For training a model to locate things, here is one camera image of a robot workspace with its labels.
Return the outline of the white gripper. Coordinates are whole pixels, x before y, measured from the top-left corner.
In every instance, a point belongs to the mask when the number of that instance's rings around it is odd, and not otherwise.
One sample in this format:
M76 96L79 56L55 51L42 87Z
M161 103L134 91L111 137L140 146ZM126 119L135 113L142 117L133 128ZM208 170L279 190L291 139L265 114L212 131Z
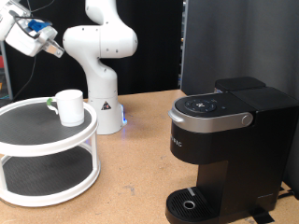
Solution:
M58 58L64 54L64 49L54 41L58 32L49 21L38 18L21 17L16 12L10 12L13 25L9 29L5 41L24 55L34 57L41 50Z

